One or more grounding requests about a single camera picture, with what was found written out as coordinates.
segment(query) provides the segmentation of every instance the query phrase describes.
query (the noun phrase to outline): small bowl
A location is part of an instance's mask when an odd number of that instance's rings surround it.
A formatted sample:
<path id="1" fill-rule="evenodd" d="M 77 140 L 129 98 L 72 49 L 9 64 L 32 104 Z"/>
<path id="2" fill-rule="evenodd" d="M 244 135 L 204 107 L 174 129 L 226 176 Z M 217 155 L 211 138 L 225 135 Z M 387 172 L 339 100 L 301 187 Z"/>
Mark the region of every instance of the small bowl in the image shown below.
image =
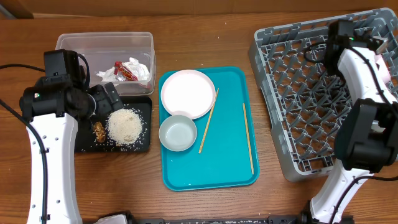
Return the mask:
<path id="1" fill-rule="evenodd" d="M 180 152 L 192 146 L 197 138 L 197 126 L 184 115 L 168 117 L 160 125 L 159 139 L 164 147 Z"/>

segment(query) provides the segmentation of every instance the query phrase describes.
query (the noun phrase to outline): gray dish rack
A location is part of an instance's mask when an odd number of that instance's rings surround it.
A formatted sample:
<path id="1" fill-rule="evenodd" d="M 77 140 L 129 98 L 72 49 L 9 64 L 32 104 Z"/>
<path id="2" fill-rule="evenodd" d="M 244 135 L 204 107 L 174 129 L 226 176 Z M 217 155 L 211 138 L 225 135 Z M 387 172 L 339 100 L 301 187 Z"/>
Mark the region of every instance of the gray dish rack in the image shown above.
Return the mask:
<path id="1" fill-rule="evenodd" d="M 398 98 L 398 20 L 382 8 L 308 22 L 259 29 L 249 50 L 250 63 L 266 100 L 280 166 L 295 182 L 327 175 L 333 168 L 335 134 L 352 105 L 346 85 L 321 63 L 304 60 L 303 49 L 325 41 L 328 25 L 355 22 L 356 32 L 389 39 L 382 57 L 391 74 L 387 87 Z M 310 52 L 321 58 L 325 45 Z"/>

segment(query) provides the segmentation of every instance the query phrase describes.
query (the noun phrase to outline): teal tray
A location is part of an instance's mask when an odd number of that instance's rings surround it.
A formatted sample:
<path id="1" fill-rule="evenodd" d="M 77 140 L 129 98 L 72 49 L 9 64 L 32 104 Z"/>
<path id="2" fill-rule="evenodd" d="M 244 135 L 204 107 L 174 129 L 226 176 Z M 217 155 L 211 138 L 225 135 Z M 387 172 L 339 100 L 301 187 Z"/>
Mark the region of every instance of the teal tray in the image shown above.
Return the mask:
<path id="1" fill-rule="evenodd" d="M 198 136 L 189 149 L 173 152 L 162 146 L 164 184 L 174 191 L 253 184 L 259 176 L 259 162 L 244 73 L 237 67 L 197 70 L 211 79 L 216 90 L 220 89 L 205 144 L 202 153 L 199 154 L 210 112 L 193 120 L 197 126 Z M 170 116 L 161 102 L 161 89 L 166 79 L 175 72 L 177 71 L 167 72 L 159 81 L 160 124 Z M 245 103 L 248 117 L 254 175 L 251 173 L 243 103 Z"/>

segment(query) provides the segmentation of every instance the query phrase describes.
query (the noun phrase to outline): clear plastic bin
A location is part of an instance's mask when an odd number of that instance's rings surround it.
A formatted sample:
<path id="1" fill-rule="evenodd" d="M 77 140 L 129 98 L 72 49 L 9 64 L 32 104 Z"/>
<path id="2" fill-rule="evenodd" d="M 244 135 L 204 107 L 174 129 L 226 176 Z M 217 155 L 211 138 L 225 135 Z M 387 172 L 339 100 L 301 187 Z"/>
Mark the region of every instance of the clear plastic bin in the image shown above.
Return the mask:
<path id="1" fill-rule="evenodd" d="M 150 95 L 155 87 L 154 39 L 150 32 L 97 32 L 62 34 L 55 50 L 74 50 L 83 54 L 90 66 L 90 86 L 104 85 L 96 76 L 114 66 L 116 61 L 128 62 L 133 57 L 148 67 L 150 77 L 145 81 L 113 82 L 120 95 Z"/>

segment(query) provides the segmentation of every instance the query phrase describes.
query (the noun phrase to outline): chopstick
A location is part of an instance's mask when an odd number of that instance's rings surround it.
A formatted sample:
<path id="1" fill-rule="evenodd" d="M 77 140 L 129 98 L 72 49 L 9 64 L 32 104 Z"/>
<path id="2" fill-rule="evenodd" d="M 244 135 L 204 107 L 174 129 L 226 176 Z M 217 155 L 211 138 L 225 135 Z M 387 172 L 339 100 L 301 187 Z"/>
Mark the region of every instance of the chopstick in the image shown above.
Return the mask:
<path id="1" fill-rule="evenodd" d="M 206 138 L 206 134 L 207 134 L 207 129 L 209 128 L 211 116 L 213 115 L 214 106 L 216 106 L 216 101 L 217 101 L 217 96 L 218 96 L 218 89 L 219 89 L 219 88 L 217 88 L 216 98 L 215 98 L 215 100 L 214 100 L 214 104 L 213 104 L 213 106 L 211 107 L 209 119 L 207 120 L 205 133 L 204 133 L 204 135 L 203 135 L 203 139 L 201 140 L 200 149 L 199 149 L 199 154 L 201 154 L 201 150 L 202 150 L 202 148 L 203 148 L 203 144 L 205 143 L 205 138 Z"/>
<path id="2" fill-rule="evenodd" d="M 249 128 L 248 128 L 248 119 L 246 117 L 246 107 L 243 103 L 243 114 L 244 114 L 244 124 L 246 125 L 246 136 L 248 138 L 248 146 L 249 146 L 249 157 L 250 157 L 250 166 L 251 166 L 251 174 L 254 175 L 254 168 L 253 168 L 253 158 L 251 156 L 251 146 L 250 146 L 250 137 L 249 137 Z"/>

